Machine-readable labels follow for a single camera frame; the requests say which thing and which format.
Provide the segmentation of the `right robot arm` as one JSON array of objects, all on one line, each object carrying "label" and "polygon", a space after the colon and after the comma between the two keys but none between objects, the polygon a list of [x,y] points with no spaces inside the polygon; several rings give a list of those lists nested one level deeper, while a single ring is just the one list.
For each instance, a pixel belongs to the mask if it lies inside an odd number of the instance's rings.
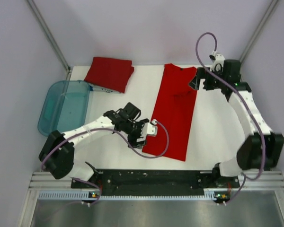
[{"label": "right robot arm", "polygon": [[284,145],[284,136],[275,133],[268,126],[258,110],[249,84],[241,81],[239,60],[217,60],[211,67],[197,68],[189,86],[198,90],[221,90],[228,104],[233,108],[244,132],[245,140],[234,158],[215,164],[212,183],[223,187],[229,177],[235,177],[245,170],[270,170],[277,166]]}]

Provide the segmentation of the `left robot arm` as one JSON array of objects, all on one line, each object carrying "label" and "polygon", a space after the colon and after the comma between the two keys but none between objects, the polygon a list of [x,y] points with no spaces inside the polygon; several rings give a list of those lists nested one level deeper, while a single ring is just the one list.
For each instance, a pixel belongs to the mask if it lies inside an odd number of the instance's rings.
[{"label": "left robot arm", "polygon": [[137,121],[135,118],[140,112],[136,106],[128,103],[124,108],[107,111],[95,121],[77,129],[67,132],[53,131],[39,154],[42,167],[55,179],[79,178],[87,187],[94,187],[98,176],[87,163],[86,147],[103,136],[123,132],[131,147],[142,149],[146,144],[146,137],[156,135],[157,129],[149,119]]}]

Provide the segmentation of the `bright red t-shirt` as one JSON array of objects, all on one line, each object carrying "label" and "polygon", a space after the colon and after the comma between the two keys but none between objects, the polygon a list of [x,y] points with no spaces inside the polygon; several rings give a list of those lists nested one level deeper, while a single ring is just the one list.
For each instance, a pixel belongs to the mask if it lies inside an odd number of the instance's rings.
[{"label": "bright red t-shirt", "polygon": [[181,68],[174,64],[164,66],[159,93],[152,114],[169,134],[165,157],[185,161],[197,91],[188,84],[197,68]]}]

